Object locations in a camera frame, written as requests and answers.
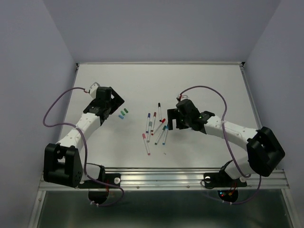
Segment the sky blue marker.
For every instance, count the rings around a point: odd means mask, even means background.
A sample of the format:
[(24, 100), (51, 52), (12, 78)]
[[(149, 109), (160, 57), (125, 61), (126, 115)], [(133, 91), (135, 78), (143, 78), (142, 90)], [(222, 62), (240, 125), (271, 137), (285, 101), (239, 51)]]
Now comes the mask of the sky blue marker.
[(168, 125), (167, 125), (164, 128), (164, 137), (163, 137), (162, 145), (165, 145), (165, 143), (166, 143), (168, 131), (169, 131), (169, 128), (168, 128)]

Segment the dark teal marker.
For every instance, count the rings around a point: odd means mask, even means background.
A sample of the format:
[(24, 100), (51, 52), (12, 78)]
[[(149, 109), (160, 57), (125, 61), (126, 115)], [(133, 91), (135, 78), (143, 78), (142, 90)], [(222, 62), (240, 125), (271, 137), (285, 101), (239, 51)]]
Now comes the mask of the dark teal marker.
[(163, 136), (163, 134), (164, 134), (164, 132), (165, 132), (166, 128), (167, 128), (167, 126), (164, 126), (164, 127), (162, 128), (162, 130), (161, 130), (160, 134), (158, 135), (158, 137), (157, 137), (156, 141), (154, 142), (154, 144), (155, 144), (155, 145), (157, 145), (157, 144), (160, 142), (161, 137)]

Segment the black marker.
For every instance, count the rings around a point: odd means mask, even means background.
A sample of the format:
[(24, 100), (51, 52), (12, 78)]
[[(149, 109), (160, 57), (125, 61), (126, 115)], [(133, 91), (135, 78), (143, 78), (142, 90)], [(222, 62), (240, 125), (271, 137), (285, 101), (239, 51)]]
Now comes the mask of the black marker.
[(159, 117), (159, 121), (162, 121), (162, 110), (161, 110), (161, 103), (158, 103), (158, 117)]

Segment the pink marker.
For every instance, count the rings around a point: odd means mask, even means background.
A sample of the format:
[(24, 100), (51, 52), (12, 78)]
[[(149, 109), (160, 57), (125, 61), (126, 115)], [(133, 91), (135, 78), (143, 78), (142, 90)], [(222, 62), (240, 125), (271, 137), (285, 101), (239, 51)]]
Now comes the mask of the pink marker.
[(148, 142), (147, 142), (147, 139), (146, 139), (146, 136), (145, 136), (144, 133), (142, 134), (142, 138), (143, 138), (143, 142), (144, 142), (144, 146), (145, 146), (147, 155), (149, 156), (149, 155), (151, 155), (151, 152), (150, 152), (150, 149), (149, 149), (149, 146), (148, 146)]

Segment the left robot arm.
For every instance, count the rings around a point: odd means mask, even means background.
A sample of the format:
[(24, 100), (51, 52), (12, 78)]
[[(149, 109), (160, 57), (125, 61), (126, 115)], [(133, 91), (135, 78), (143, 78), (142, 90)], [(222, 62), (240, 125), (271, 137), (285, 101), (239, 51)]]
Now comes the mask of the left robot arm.
[(89, 179), (95, 187), (107, 186), (105, 174), (94, 171), (87, 173), (87, 161), (81, 161), (82, 149), (88, 152), (87, 139), (98, 130), (102, 124), (123, 103), (124, 100), (112, 87), (103, 87), (94, 83), (89, 89), (82, 89), (89, 94), (92, 101), (83, 110), (76, 124), (65, 123), (71, 131), (57, 143), (50, 143), (44, 152), (44, 181), (68, 187), (77, 187), (81, 181)]

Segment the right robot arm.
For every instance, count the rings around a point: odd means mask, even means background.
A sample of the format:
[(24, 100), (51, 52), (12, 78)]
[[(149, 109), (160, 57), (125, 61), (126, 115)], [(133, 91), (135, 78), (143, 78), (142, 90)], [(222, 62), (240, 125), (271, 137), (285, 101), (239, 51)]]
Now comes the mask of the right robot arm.
[(169, 109), (167, 117), (169, 130), (173, 129), (172, 122), (175, 121), (180, 130), (191, 128), (245, 150), (245, 157), (237, 160), (232, 156), (232, 160), (224, 165), (218, 177), (223, 185), (230, 185), (235, 179), (254, 173), (268, 177), (285, 157), (285, 151), (270, 128), (252, 129), (224, 121), (212, 112), (200, 112), (189, 99)]

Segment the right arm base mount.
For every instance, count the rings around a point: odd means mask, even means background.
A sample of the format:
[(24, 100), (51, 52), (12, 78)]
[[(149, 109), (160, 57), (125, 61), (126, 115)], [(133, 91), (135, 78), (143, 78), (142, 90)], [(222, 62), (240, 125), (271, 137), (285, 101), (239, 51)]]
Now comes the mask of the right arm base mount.
[(241, 180), (232, 179), (225, 172), (224, 166), (218, 172), (209, 172), (203, 175), (203, 179), (200, 181), (200, 184), (206, 189), (219, 188), (218, 197), (220, 200), (223, 200), (224, 203), (236, 203), (239, 193), (238, 187), (246, 187), (247, 182), (245, 179)]

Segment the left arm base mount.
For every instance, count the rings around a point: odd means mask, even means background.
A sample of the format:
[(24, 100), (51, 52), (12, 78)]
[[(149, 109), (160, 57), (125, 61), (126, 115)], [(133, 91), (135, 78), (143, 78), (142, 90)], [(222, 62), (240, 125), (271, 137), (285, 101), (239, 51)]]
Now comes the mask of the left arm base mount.
[(120, 202), (125, 195), (121, 185), (120, 173), (107, 173), (105, 167), (89, 163), (97, 167), (98, 176), (96, 179), (88, 178), (80, 181), (78, 189), (88, 190), (88, 200), (96, 207), (110, 207)]

